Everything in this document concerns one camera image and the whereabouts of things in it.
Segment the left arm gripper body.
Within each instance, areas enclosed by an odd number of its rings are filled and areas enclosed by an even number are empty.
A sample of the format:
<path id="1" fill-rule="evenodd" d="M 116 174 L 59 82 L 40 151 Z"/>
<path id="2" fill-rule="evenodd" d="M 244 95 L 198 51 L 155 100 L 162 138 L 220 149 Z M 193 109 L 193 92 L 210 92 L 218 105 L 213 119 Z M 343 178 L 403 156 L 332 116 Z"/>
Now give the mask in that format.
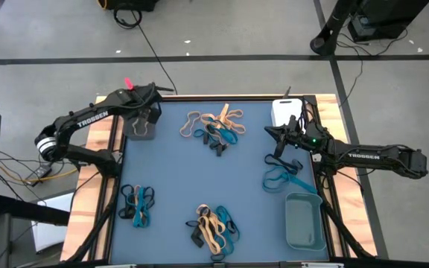
<path id="1" fill-rule="evenodd" d="M 145 111 L 147 108 L 151 108 L 149 124 L 155 124 L 162 114 L 160 106 L 162 96 L 158 93 L 157 86 L 154 83 L 149 83 L 146 86 L 134 86 L 132 88 L 132 95 L 135 98 L 132 105 L 132 108 L 135 110 L 135 115 L 133 116 L 135 118 L 134 123 L 137 124 L 137 116 L 140 109 Z"/>

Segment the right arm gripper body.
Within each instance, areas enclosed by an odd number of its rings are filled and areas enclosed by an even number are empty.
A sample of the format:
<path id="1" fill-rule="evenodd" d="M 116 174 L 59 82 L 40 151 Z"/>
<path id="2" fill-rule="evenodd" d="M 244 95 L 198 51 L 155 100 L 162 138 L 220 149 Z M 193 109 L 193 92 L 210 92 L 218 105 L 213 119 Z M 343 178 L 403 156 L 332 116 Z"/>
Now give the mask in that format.
<path id="1" fill-rule="evenodd" d="M 312 139 L 303 133 L 299 126 L 299 120 L 295 115 L 290 116 L 288 124 L 284 125 L 284 140 L 285 144 L 302 149 L 313 149 Z"/>

